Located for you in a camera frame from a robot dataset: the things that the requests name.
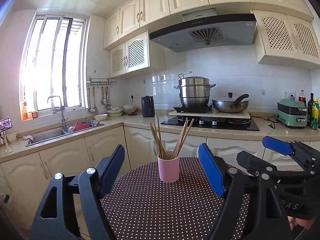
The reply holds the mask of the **pink utensil cup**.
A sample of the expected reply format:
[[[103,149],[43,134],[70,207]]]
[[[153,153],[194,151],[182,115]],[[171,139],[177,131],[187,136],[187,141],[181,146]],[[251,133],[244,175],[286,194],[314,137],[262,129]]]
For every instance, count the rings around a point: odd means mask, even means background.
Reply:
[[[179,157],[172,159],[173,152],[165,151],[167,159],[158,157],[159,178],[165,183],[173,183],[179,179]]]

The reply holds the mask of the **white bowl on counter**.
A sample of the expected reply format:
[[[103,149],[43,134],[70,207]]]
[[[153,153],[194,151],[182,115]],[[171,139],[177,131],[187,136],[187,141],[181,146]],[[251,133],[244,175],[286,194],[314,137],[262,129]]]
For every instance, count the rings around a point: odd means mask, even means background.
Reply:
[[[107,117],[108,117],[108,114],[98,114],[94,116],[96,121],[105,121]]]

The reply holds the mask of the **dark blue electric kettle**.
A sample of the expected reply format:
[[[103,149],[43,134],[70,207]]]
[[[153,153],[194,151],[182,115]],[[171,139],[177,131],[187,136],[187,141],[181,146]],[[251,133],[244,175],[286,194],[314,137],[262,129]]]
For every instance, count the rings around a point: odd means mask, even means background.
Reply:
[[[155,116],[155,105],[153,96],[143,96],[141,98],[142,115],[144,118],[151,118]]]

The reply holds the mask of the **wall utensil rail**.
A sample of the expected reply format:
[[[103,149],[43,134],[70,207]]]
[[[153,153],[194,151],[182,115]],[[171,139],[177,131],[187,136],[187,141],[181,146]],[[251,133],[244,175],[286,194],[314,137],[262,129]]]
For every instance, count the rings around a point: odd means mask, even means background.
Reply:
[[[117,81],[116,79],[111,78],[87,78],[86,84],[88,86],[111,86],[116,85]]]

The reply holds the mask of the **black gas stove top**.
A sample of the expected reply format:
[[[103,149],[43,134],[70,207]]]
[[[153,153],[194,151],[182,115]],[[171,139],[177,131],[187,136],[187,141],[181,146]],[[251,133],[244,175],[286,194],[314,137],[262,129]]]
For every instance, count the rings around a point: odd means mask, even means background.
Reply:
[[[210,118],[197,116],[175,116],[161,122],[164,125],[184,126],[185,121],[189,123],[194,120],[192,127],[209,128],[209,129],[227,129],[235,131],[259,131],[254,120],[236,119],[236,118]]]

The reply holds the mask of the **kitchen window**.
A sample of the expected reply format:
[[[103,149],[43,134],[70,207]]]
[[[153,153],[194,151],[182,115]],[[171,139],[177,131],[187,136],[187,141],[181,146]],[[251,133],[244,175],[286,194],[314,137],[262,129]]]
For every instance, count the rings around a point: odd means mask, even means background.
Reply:
[[[87,107],[85,18],[37,14],[20,65],[22,121]]]

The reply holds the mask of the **phone on stand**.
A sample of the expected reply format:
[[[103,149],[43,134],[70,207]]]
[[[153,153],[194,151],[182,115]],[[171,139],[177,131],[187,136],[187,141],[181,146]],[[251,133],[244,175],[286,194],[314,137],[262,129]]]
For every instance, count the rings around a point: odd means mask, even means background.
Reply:
[[[11,153],[11,148],[9,147],[9,144],[7,141],[7,135],[6,135],[6,131],[11,128],[12,128],[12,120],[10,118],[2,119],[0,121],[1,138],[4,140],[6,145],[6,149],[5,149],[6,154]]]

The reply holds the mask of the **cream upper cabinets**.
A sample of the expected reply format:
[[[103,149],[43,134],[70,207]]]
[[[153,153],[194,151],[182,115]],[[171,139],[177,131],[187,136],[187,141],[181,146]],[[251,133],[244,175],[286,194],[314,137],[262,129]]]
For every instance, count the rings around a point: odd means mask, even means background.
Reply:
[[[259,64],[319,67],[319,41],[304,0],[131,0],[105,22],[111,77],[160,71],[164,50],[149,33],[210,16],[253,14]]]

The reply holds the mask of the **green countertop appliance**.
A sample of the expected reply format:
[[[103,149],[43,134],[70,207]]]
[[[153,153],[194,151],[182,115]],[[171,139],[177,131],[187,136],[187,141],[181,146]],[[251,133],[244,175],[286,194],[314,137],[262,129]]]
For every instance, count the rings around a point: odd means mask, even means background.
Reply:
[[[294,98],[281,99],[277,103],[276,119],[287,127],[304,128],[308,122],[307,112],[304,102]]]

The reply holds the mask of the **yellow green bottle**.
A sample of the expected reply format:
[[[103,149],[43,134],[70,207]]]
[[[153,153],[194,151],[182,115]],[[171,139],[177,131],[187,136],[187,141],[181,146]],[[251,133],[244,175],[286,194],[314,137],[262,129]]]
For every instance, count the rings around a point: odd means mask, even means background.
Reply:
[[[319,101],[318,98],[313,99],[310,117],[310,127],[313,130],[318,129],[318,117],[319,117]]]

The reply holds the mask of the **cream lower kitchen cabinets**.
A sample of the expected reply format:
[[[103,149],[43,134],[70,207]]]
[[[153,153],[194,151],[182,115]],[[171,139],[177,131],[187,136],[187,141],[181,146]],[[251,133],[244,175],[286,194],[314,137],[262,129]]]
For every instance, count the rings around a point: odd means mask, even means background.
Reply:
[[[207,143],[214,154],[235,164],[235,155],[241,150],[270,161],[280,170],[297,170],[298,165],[289,158],[267,150],[262,145],[265,136],[286,141],[299,140],[319,148],[319,131],[310,128],[291,129],[283,125],[269,128],[258,124],[257,131],[232,131],[192,128],[180,155],[196,157],[197,148]],[[11,199],[4,208],[12,224],[22,232],[29,232],[37,206],[54,173],[74,175],[111,155],[117,145],[126,151],[121,168],[126,173],[134,168],[155,161],[156,144],[148,125],[119,122],[104,125],[42,142],[34,146],[18,139],[9,145],[10,152],[1,146],[1,194]]]

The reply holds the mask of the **stainless steel steamer pot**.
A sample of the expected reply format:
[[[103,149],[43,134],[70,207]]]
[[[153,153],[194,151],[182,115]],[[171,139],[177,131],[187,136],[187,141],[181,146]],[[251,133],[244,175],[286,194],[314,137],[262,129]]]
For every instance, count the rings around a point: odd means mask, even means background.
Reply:
[[[216,84],[210,84],[206,77],[187,76],[191,72],[178,74],[178,86],[174,86],[179,90],[179,98],[183,107],[200,107],[208,105],[210,98],[210,90]]]

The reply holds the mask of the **grey range hood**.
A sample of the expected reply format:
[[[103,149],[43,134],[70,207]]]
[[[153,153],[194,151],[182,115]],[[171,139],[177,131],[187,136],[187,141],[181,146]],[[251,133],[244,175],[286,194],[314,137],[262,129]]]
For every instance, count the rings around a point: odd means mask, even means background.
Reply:
[[[253,14],[199,18],[149,33],[149,39],[176,53],[218,46],[252,45],[256,29]]]

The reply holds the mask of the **dark oil bottle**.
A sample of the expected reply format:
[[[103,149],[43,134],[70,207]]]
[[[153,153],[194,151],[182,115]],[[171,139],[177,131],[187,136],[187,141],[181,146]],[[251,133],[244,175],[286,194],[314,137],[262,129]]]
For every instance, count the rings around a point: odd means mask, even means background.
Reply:
[[[308,111],[307,111],[307,116],[308,116],[307,126],[311,125],[312,106],[313,106],[313,93],[310,93],[310,100],[308,101]]]

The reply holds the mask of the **stacked white dishes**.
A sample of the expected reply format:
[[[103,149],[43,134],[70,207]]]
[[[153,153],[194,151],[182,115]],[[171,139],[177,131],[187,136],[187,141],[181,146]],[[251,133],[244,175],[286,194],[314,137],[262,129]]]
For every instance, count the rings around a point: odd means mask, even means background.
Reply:
[[[123,113],[127,115],[134,115],[138,109],[135,105],[124,105],[123,107],[112,107],[111,110],[107,110],[108,115],[120,116]]]

